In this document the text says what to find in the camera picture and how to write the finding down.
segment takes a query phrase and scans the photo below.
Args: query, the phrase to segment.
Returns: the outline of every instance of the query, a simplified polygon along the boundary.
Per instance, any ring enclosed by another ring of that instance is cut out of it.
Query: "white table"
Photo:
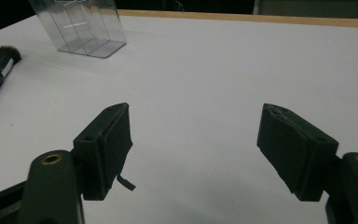
[[[37,17],[0,31],[23,56],[0,89],[0,190],[106,107],[130,104],[134,143],[87,223],[327,223],[291,195],[255,145],[264,103],[358,152],[358,28],[121,17],[109,59],[57,52]]]

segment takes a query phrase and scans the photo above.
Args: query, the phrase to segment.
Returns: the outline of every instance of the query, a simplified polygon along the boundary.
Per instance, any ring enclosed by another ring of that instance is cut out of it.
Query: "table edge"
[[[127,10],[127,9],[119,9],[118,15],[133,16],[133,17],[155,17],[155,18],[176,18],[176,19],[196,19],[196,20],[275,22],[275,23],[341,26],[341,27],[358,28],[358,19],[285,17],[285,16],[221,14],[221,13],[204,13],[204,12],[145,11],[145,10]]]

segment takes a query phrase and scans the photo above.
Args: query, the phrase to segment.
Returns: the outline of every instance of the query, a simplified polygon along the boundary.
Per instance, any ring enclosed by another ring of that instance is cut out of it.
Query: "white tabletop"
[[[261,108],[289,108],[358,152],[358,28],[121,17],[102,60],[57,52],[37,17],[0,31],[22,54],[0,89],[0,190],[38,155],[73,148],[106,107],[130,104],[134,143],[87,223],[327,223],[255,145]]]

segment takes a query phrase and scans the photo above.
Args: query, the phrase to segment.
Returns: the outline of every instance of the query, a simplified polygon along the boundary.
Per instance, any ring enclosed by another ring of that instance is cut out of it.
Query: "dark background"
[[[252,14],[255,0],[178,0],[185,11]],[[173,0],[116,0],[119,9],[182,10]],[[34,15],[28,0],[0,1],[0,29]]]

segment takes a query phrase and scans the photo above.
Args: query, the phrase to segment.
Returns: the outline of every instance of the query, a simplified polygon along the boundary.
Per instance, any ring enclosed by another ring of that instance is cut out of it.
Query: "transparent plastic container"
[[[126,45],[114,0],[29,0],[59,51],[106,58]]]

